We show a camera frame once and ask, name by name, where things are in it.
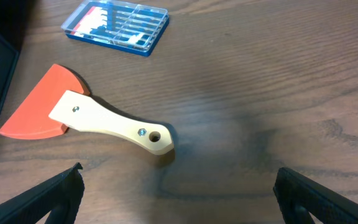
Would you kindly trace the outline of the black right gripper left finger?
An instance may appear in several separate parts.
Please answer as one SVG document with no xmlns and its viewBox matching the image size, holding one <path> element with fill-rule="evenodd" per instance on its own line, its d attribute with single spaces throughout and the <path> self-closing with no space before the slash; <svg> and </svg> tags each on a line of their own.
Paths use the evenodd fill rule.
<svg viewBox="0 0 358 224">
<path fill-rule="evenodd" d="M 22 194 L 0 204 L 0 223 L 74 223 L 85 191 L 79 173 L 82 165 L 57 174 Z"/>
</svg>

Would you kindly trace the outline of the blue clear screwdriver set case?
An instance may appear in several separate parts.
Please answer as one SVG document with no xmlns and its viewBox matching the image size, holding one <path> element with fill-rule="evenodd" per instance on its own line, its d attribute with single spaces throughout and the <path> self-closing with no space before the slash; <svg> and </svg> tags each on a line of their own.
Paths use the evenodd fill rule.
<svg viewBox="0 0 358 224">
<path fill-rule="evenodd" d="M 166 9 L 124 1 L 83 1 L 61 28 L 70 39 L 148 57 L 169 25 Z"/>
</svg>

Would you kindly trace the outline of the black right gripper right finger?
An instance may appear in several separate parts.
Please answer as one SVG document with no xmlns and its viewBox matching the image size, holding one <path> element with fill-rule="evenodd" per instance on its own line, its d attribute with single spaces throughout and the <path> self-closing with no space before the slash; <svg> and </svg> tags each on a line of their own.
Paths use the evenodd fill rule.
<svg viewBox="0 0 358 224">
<path fill-rule="evenodd" d="M 285 223 L 358 223 L 358 204 L 323 185 L 281 167 L 273 192 Z"/>
</svg>

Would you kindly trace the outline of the orange scraper with wooden handle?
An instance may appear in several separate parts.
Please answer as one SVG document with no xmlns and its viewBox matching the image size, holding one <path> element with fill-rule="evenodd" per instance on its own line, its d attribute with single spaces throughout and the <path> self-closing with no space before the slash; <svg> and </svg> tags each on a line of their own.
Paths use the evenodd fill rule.
<svg viewBox="0 0 358 224">
<path fill-rule="evenodd" d="M 68 128 L 116 136 L 163 155 L 174 148 L 169 130 L 155 123 L 130 119 L 92 99 L 86 85 L 69 69 L 54 64 L 0 128 L 13 139 L 47 139 Z"/>
</svg>

